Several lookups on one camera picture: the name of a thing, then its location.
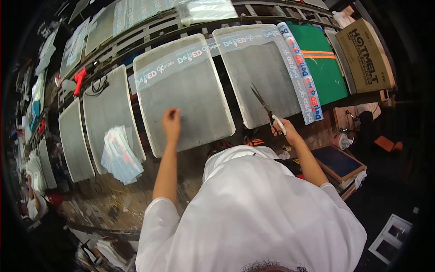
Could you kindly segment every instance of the yellow cable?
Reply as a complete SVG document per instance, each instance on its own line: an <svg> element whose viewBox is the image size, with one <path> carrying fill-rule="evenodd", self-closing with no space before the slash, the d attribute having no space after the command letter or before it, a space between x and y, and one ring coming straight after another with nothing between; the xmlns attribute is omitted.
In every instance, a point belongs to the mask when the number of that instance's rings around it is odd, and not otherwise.
<svg viewBox="0 0 435 272"><path fill-rule="evenodd" d="M137 218L127 207L124 207L121 203L119 203L116 199L115 199L115 195L112 193L112 191L115 191L115 192L119 192L119 193L121 193L121 194L127 194L127 195L129 195L129 194L131 194L131 190L129 189L129 188L125 188L124 190L122 190L122 191L120 191L120 190L115 190L115 189L113 189L112 187L110 187L110 185L109 185L109 183L106 181L106 184L107 184L107 186L109 187L109 189L110 189L110 193L112 194L112 197L113 197L113 204L115 205L115 207L116 206L120 206L120 207L122 207L122 208L124 208L124 209L126 209L127 210L127 212L129 213L129 214L131 214L131 216L133 216L134 218L136 218L140 223L142 223L142 221L139 219L139 218Z"/></svg>

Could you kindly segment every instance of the white cloth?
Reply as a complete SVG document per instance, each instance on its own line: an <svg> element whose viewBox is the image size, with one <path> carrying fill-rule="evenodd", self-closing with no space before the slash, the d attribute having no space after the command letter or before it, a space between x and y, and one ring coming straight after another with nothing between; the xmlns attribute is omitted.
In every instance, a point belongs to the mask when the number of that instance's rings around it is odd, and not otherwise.
<svg viewBox="0 0 435 272"><path fill-rule="evenodd" d="M308 271L353 271L367 234L327 183L296 178L268 147L212 156L183 217L166 198L145 211L137 271L241 271L269 260Z"/></svg>
<svg viewBox="0 0 435 272"><path fill-rule="evenodd" d="M364 181L365 177L367 177L367 169L359 172L359 174L355 178L355 190L361 186L361 183Z"/></svg>
<svg viewBox="0 0 435 272"><path fill-rule="evenodd" d="M36 209L36 198L39 200L39 212ZM29 211L29 218L33 221L38 221L48 212L47 202L40 195L37 195L33 199L29 200L27 203L27 209Z"/></svg>

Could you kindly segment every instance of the person's hand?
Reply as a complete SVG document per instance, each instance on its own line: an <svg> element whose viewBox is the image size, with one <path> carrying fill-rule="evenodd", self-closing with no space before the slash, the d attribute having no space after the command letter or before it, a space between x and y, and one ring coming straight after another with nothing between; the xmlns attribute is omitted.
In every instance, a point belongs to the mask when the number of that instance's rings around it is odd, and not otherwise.
<svg viewBox="0 0 435 272"><path fill-rule="evenodd" d="M27 182L28 182L29 186L32 186L32 176L27 175L26 178L27 178Z"/></svg>
<svg viewBox="0 0 435 272"><path fill-rule="evenodd" d="M291 145L294 145L294 143L299 140L302 139L299 135L299 133L296 131L296 129L294 128L293 124L286 119L283 118L279 118L279 120L281 121L281 123L284 125L285 127L285 131L287 132L287 135L285 136L285 138L287 139L288 143ZM278 131L281 131L281 129L278 126L278 123L276 121L273 121L273 128L271 128L272 133L274 136L278 135Z"/></svg>
<svg viewBox="0 0 435 272"><path fill-rule="evenodd" d="M166 144L177 145L181 130L180 112L180 109L172 107L163 114L162 128L166 135Z"/></svg>

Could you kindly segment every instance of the orange stripe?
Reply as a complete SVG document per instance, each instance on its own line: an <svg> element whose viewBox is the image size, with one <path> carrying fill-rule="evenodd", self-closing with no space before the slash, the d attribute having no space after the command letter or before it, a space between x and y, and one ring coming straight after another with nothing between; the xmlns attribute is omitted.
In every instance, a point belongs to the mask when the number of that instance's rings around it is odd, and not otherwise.
<svg viewBox="0 0 435 272"><path fill-rule="evenodd" d="M311 54L327 54L327 55L333 55L334 52L328 52L328 51L309 51L309 50L301 50L302 53L311 53Z"/></svg>
<svg viewBox="0 0 435 272"><path fill-rule="evenodd" d="M312 56L312 55L304 55L306 59L336 59L335 56Z"/></svg>

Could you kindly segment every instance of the green board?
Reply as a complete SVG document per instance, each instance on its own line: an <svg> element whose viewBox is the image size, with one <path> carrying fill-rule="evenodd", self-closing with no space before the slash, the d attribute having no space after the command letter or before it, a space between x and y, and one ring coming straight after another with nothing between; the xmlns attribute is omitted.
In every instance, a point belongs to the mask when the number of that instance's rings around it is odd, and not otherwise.
<svg viewBox="0 0 435 272"><path fill-rule="evenodd" d="M332 52L331 46L320 28L310 24L302 26L295 25L292 22L286 22L286 24L302 51ZM348 95L337 59L305 58L305 61L313 76L320 105L337 101Z"/></svg>

